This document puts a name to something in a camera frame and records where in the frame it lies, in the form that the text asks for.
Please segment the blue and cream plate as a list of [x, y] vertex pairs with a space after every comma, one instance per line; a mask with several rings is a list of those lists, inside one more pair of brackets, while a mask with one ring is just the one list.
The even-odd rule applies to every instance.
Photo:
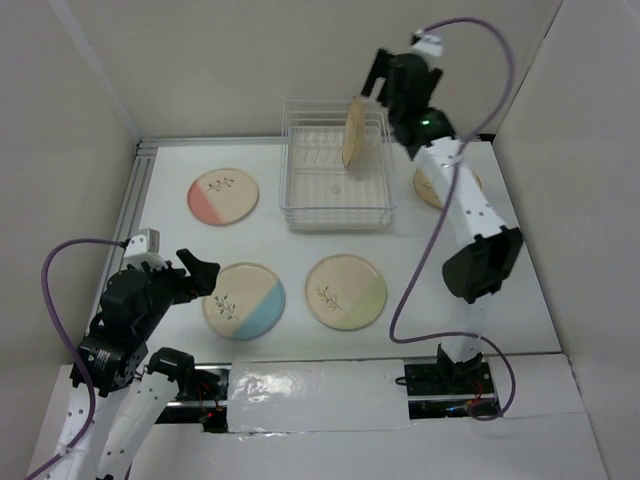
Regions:
[[240, 262], [223, 268], [213, 293], [203, 299], [209, 327], [237, 341], [261, 337], [280, 319], [286, 302], [279, 277], [257, 263]]

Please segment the floral cream plate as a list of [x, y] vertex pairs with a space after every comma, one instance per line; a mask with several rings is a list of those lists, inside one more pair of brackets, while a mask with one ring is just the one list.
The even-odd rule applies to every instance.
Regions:
[[342, 163], [345, 168], [358, 158], [365, 138], [365, 112], [362, 100], [354, 97], [347, 112], [342, 142]]
[[[473, 169], [471, 169], [470, 171], [476, 184], [478, 185], [478, 188], [482, 190], [482, 182], [478, 174]], [[422, 168], [416, 168], [413, 179], [412, 179], [412, 184], [417, 196], [421, 200], [423, 200], [427, 205], [437, 210], [442, 210], [444, 206], [444, 200], [440, 199], [436, 190], [433, 187], [433, 184], [431, 183], [427, 175], [424, 173]], [[453, 210], [456, 203], [457, 203], [456, 196], [454, 194], [452, 204], [450, 207], [451, 210]]]

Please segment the green and cream plate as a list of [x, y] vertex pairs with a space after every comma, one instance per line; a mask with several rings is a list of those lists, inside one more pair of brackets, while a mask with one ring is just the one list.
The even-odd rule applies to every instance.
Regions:
[[321, 324], [338, 331], [357, 331], [381, 315], [388, 289], [383, 275], [369, 261], [337, 254], [309, 271], [304, 293], [311, 314]]

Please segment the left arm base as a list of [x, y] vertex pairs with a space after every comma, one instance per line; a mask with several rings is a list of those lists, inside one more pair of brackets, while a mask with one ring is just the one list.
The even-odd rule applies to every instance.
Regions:
[[230, 370], [230, 364], [197, 364], [185, 390], [166, 405], [156, 424], [191, 425], [205, 433], [227, 433]]

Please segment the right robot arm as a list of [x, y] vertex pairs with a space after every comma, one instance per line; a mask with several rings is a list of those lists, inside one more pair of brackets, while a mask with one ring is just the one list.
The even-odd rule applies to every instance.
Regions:
[[361, 94], [370, 96], [383, 82], [377, 100], [388, 111], [396, 140], [417, 161], [442, 202], [458, 251], [442, 266], [449, 292], [460, 300], [458, 324], [440, 335], [436, 379], [448, 392], [460, 391], [482, 362], [482, 336], [494, 295], [509, 277], [523, 245], [519, 228], [496, 213], [464, 165], [463, 143], [447, 116], [429, 101], [442, 76], [419, 55], [377, 51]]

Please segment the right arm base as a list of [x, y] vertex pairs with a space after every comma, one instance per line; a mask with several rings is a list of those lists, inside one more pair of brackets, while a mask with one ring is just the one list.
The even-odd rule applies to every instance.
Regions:
[[408, 363], [395, 383], [405, 389], [411, 420], [464, 418], [469, 412], [491, 417], [501, 408], [487, 362], [451, 382], [439, 377], [435, 363]]

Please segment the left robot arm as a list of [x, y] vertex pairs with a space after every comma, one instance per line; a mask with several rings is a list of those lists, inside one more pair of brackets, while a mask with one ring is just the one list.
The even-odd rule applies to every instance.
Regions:
[[176, 253], [174, 268], [155, 253], [130, 257], [100, 297], [77, 348], [72, 390], [49, 479], [124, 479], [151, 427], [174, 398], [196, 390], [192, 355], [147, 342], [170, 307], [213, 293], [217, 263]]

